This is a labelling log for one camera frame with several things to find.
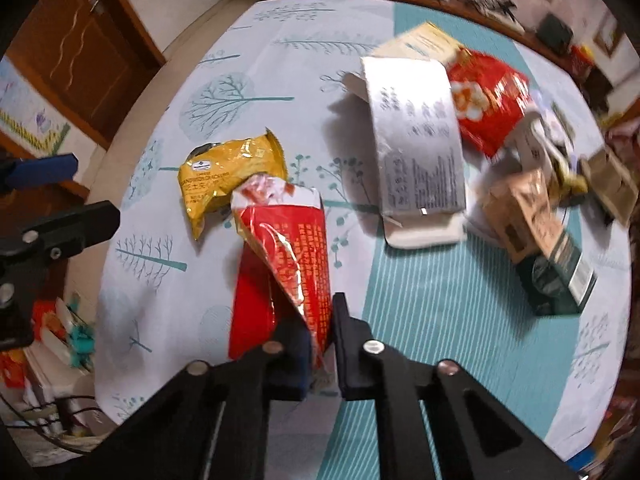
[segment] black metal bracket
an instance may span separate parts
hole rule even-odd
[[[33,342],[31,311],[54,260],[110,240],[120,211],[105,200],[35,221],[21,234],[0,238],[0,351]]]
[[[373,339],[344,294],[332,333],[342,396],[375,401],[382,480],[433,480],[436,468],[444,480],[577,479],[457,362],[418,363]],[[64,478],[260,480],[270,401],[304,399],[311,367],[304,322],[284,319],[237,361],[187,365]]]

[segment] barcode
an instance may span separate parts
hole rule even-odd
[[[507,224],[504,228],[504,233],[507,235],[509,243],[517,253],[524,249],[524,242],[518,236],[518,232],[513,225]]]
[[[575,266],[574,275],[569,282],[569,291],[578,304],[582,303],[582,298],[587,293],[589,284],[591,283],[591,277],[593,276],[593,269],[588,262],[580,255],[580,260]]]

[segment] bolt head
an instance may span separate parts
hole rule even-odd
[[[262,345],[262,351],[265,354],[276,355],[284,350],[284,346],[280,341],[267,341]]]
[[[460,371],[460,366],[458,366],[457,362],[446,359],[438,363],[438,371],[445,375],[452,376]]]
[[[189,375],[204,375],[209,371],[209,365],[204,361],[191,361],[187,365],[187,373]]]
[[[26,244],[33,244],[34,241],[36,241],[38,239],[38,232],[37,231],[27,231],[25,232],[25,234],[22,235],[22,241]]]
[[[13,283],[3,283],[0,285],[0,308],[6,306],[14,296],[15,287]]]
[[[385,349],[385,344],[375,339],[369,339],[362,345],[367,354],[378,355]]]

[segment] floor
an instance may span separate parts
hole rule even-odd
[[[118,130],[97,171],[87,203],[110,200],[120,205],[129,179],[156,124],[175,93],[207,50],[249,7],[259,0],[223,0],[188,27],[164,51],[167,63],[142,92]],[[69,260],[65,299],[80,296],[80,314],[95,320],[95,307],[107,243]]]

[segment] tablecloth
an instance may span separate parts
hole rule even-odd
[[[524,72],[559,105],[576,151],[602,139],[571,78],[524,46],[461,18],[381,0],[269,0],[211,47],[162,116],[122,200],[102,277],[95,355],[104,411],[125,420],[185,364],[227,359],[242,241],[228,212],[194,242],[177,167],[205,142],[273,130],[290,179],[326,208],[332,291],[414,360],[453,358],[563,459],[593,437],[617,378],[630,298],[626,232],[588,208],[562,212],[598,281],[580,317],[536,318],[504,250],[471,232],[456,246],[400,251],[377,215],[368,105],[340,84],[360,57],[429,20]],[[465,149],[466,176],[478,156]],[[377,475],[372,402],[336,391],[274,402],[267,478]]]

